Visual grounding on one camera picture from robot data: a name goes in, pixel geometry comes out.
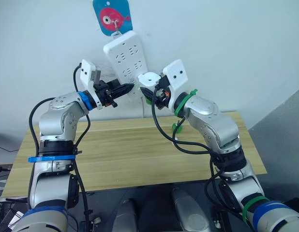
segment green cable tie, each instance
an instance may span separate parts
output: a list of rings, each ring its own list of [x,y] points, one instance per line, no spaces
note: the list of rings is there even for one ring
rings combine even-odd
[[[188,101],[188,99],[190,99],[193,95],[196,95],[196,92],[198,91],[198,89],[194,89],[193,91],[190,92],[189,95],[187,95],[179,104],[179,106],[177,107],[177,109],[174,112],[175,116],[178,116],[179,112],[181,111],[181,109],[184,107],[185,103]]]
[[[269,199],[266,198],[266,197],[264,197],[264,196],[258,196],[258,197],[255,197],[255,198],[249,200],[249,201],[245,204],[245,206],[244,206],[244,208],[243,208],[243,211],[242,211],[242,219],[243,219],[243,221],[245,222],[246,225],[248,225],[247,222],[246,222],[246,214],[247,214],[247,210],[248,210],[254,203],[256,203],[256,202],[258,202],[258,201],[260,201],[260,200],[269,200]]]

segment blue tag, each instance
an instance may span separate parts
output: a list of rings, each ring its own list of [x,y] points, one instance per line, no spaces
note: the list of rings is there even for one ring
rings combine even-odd
[[[104,35],[116,32],[115,26],[122,34],[133,29],[127,0],[93,0],[92,5]]]

